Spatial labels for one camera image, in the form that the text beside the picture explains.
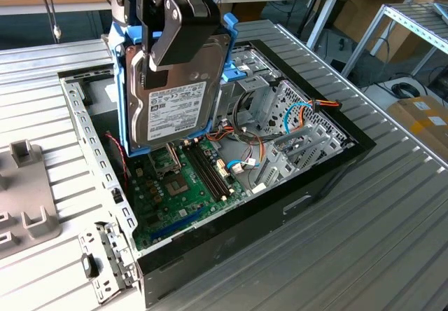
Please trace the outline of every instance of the red wire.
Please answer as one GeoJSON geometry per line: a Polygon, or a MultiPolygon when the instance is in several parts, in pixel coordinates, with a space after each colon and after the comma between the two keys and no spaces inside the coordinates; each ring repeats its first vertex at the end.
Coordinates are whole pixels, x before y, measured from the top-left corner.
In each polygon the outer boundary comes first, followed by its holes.
{"type": "Polygon", "coordinates": [[[125,162],[125,154],[123,152],[123,147],[120,145],[120,143],[118,143],[118,141],[112,135],[105,134],[105,136],[112,139],[113,143],[115,143],[118,150],[120,151],[121,161],[123,163],[123,173],[125,174],[125,188],[127,188],[127,166],[126,166],[126,162],[125,162]]]}

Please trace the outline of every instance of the blue cable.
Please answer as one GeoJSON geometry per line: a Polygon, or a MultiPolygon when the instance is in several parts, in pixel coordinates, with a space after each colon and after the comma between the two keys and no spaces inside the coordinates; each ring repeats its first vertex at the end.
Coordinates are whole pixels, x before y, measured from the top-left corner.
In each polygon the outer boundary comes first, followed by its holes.
{"type": "Polygon", "coordinates": [[[237,160],[237,159],[235,159],[235,160],[231,160],[231,161],[227,164],[227,168],[230,169],[233,165],[238,164],[238,163],[243,163],[243,164],[249,165],[248,163],[243,162],[242,160],[237,160]]]}
{"type": "Polygon", "coordinates": [[[288,117],[289,117],[289,113],[291,112],[291,110],[293,110],[293,108],[295,106],[308,106],[309,108],[312,108],[311,104],[308,103],[304,103],[304,102],[298,102],[298,103],[294,103],[292,106],[289,107],[289,109],[286,111],[285,113],[285,117],[283,118],[283,126],[285,127],[285,131],[287,134],[290,133],[289,128],[288,128],[288,117]]]}

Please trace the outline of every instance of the metal shelf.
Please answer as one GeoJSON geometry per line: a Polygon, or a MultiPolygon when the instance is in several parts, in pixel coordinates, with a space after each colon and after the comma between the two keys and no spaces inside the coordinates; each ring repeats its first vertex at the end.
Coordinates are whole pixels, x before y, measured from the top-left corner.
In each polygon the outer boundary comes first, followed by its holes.
{"type": "MultiPolygon", "coordinates": [[[[411,32],[434,46],[427,56],[417,65],[412,74],[416,74],[420,68],[429,60],[436,49],[448,54],[448,25],[434,10],[431,4],[391,4],[383,5],[374,20],[368,27],[363,38],[360,40],[349,61],[342,70],[341,75],[347,77],[355,64],[363,54],[367,42],[378,30],[384,16],[392,19],[380,38],[387,39],[396,23],[406,27],[411,32]]],[[[384,41],[378,40],[371,51],[376,55],[384,41]]]]}
{"type": "MultiPolygon", "coordinates": [[[[447,171],[427,148],[285,29],[241,23],[377,143],[324,200],[160,301],[154,310],[437,310],[448,304],[447,171]]],[[[0,146],[40,144],[62,234],[0,261],[5,310],[96,310],[79,233],[107,221],[56,71],[111,62],[101,41],[0,52],[0,146]]],[[[128,291],[106,310],[143,310],[128,291]]]]}

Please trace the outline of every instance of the metal bracket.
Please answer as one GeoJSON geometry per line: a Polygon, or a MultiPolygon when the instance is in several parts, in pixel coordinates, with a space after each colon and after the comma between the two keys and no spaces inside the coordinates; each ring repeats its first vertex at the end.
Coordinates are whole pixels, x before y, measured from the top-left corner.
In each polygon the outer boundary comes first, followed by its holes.
{"type": "Polygon", "coordinates": [[[85,276],[92,279],[98,303],[111,300],[137,282],[137,267],[116,222],[96,223],[78,236],[85,276]]]}

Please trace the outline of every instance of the motherboard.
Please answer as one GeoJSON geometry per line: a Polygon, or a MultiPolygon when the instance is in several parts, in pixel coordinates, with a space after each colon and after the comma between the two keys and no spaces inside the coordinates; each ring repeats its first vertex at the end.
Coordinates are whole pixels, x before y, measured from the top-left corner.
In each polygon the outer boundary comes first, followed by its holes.
{"type": "Polygon", "coordinates": [[[139,222],[138,250],[145,249],[247,196],[232,176],[220,175],[217,151],[205,139],[129,158],[127,196],[139,222]]]}

